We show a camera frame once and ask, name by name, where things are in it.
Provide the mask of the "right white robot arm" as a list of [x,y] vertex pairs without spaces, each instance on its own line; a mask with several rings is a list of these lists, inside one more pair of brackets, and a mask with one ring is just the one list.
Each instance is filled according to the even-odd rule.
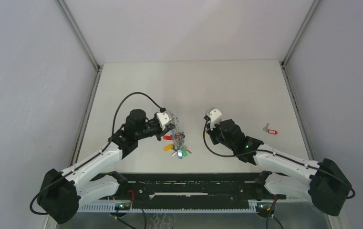
[[203,136],[212,144],[232,151],[230,158],[265,168],[255,185],[259,198],[285,195],[306,200],[321,212],[338,216],[344,203],[356,192],[338,165],[325,158],[321,162],[283,153],[259,139],[246,136],[231,119],[213,122],[205,118]]

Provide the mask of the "blue handled metal keyring holder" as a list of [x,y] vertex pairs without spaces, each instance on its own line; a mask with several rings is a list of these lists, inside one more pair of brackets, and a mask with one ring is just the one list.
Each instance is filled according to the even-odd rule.
[[175,128],[171,130],[171,133],[173,135],[182,133],[178,117],[171,111],[168,111],[168,113],[172,118],[171,123],[175,126]]

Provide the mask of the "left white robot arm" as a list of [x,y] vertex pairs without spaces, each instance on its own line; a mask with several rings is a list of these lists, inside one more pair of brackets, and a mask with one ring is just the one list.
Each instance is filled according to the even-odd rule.
[[175,127],[173,114],[165,109],[155,113],[152,119],[147,119],[144,110],[132,110],[125,123],[111,135],[103,148],[61,171],[48,171],[40,191],[31,200],[30,211],[38,214],[33,209],[33,204],[37,203],[44,210],[42,215],[49,215],[58,224],[63,224],[81,206],[97,199],[107,196],[124,198],[128,193],[126,183],[112,175],[105,175],[98,180],[94,178],[104,168],[123,160],[133,152],[140,140],[153,136],[161,140],[162,136]]

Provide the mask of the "bunch of coloured tagged keys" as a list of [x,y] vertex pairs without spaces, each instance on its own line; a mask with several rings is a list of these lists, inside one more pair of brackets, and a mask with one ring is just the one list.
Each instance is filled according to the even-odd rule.
[[192,152],[188,149],[185,144],[185,134],[183,131],[172,130],[170,134],[166,134],[162,137],[163,140],[171,141],[172,143],[166,145],[163,150],[165,152],[173,151],[171,156],[177,156],[179,159],[183,159]]

